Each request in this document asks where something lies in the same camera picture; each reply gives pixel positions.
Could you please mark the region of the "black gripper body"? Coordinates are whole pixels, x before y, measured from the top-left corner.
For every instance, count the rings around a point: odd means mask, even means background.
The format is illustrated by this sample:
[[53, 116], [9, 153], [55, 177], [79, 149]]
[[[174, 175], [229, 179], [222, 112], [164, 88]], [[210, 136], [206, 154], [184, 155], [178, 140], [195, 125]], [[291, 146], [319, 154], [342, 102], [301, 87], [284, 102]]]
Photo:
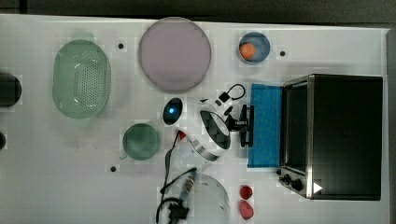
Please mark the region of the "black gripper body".
[[239, 133], [241, 147], [252, 147], [254, 142], [254, 106], [243, 105], [239, 119], [229, 115], [225, 121], [230, 132]]

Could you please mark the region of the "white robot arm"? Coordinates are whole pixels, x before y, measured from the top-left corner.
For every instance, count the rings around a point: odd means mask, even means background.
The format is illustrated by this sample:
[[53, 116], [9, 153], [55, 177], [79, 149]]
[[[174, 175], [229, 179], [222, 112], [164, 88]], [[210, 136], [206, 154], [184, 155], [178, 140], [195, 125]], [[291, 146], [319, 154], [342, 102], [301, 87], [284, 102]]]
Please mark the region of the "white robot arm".
[[232, 132], [240, 133], [240, 145], [253, 145], [253, 117], [244, 106], [239, 119], [233, 108], [210, 98], [174, 97], [163, 108], [162, 119], [176, 132], [165, 154], [165, 177], [156, 210], [156, 224], [231, 224], [226, 188], [207, 168], [219, 163], [231, 149]]

